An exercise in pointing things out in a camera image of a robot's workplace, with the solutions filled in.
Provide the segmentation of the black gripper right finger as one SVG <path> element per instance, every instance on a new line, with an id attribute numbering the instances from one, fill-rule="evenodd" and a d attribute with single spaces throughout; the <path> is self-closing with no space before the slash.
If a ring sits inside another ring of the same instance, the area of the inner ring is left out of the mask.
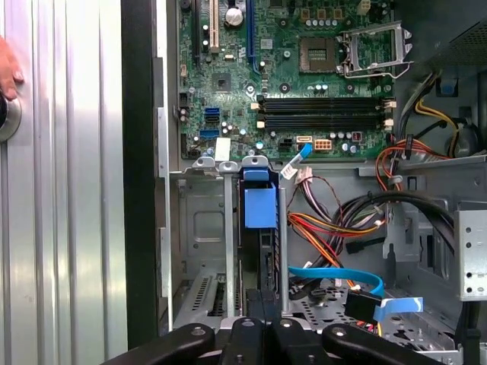
<path id="1" fill-rule="evenodd" d="M 433 358 L 394 344 L 353 325 L 330 325 L 320 338 L 294 319 L 270 326 L 271 364 L 438 364 Z"/>

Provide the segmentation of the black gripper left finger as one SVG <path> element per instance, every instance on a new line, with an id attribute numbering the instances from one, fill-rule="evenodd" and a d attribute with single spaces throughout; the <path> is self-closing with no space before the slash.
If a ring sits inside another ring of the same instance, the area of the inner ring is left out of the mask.
<path id="1" fill-rule="evenodd" d="M 222 319 L 220 328 L 190 323 L 106 364 L 263 364 L 266 325 L 250 317 Z"/>

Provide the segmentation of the person's hand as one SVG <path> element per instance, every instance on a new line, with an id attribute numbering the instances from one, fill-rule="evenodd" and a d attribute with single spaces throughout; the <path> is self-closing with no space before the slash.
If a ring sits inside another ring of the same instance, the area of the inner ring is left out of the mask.
<path id="1" fill-rule="evenodd" d="M 20 64 L 3 37 L 0 39 L 0 83 L 1 92 L 7 100 L 15 100 L 18 97 L 17 86 L 24 83 Z"/>

